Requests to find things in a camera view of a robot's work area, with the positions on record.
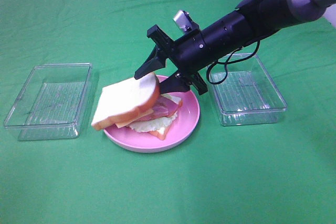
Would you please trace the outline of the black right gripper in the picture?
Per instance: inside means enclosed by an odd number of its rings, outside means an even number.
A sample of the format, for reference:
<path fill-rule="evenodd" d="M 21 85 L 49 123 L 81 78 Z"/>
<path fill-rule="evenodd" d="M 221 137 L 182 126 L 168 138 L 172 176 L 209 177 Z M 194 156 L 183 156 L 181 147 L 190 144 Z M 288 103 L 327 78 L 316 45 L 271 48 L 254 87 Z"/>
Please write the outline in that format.
<path fill-rule="evenodd" d="M 135 71 L 134 78 L 165 68 L 169 59 L 177 67 L 171 76 L 160 81 L 160 94 L 188 92 L 194 86 L 200 95 L 208 88 L 199 70 L 257 37 L 256 20 L 233 11 L 208 27 L 172 40 L 158 25 L 147 30 L 155 46 L 146 61 Z"/>

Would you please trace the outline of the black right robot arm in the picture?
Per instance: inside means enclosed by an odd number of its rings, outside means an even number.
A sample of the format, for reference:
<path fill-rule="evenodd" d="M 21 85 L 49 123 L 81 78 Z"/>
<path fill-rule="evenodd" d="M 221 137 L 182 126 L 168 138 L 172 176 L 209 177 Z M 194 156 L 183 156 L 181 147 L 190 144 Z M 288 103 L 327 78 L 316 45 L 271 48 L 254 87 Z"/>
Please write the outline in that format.
<path fill-rule="evenodd" d="M 243 0 L 231 13 L 205 29 L 200 29 L 189 13 L 180 10 L 174 21 L 183 32 L 171 39 L 159 26 L 147 31 L 155 46 L 147 60 L 135 72 L 140 79 L 164 68 L 170 60 L 176 72 L 160 83 L 161 93 L 186 92 L 195 87 L 199 94 L 207 91 L 207 80 L 199 71 L 219 63 L 221 57 L 235 50 L 258 44 L 282 28 L 319 19 L 335 0 Z"/>

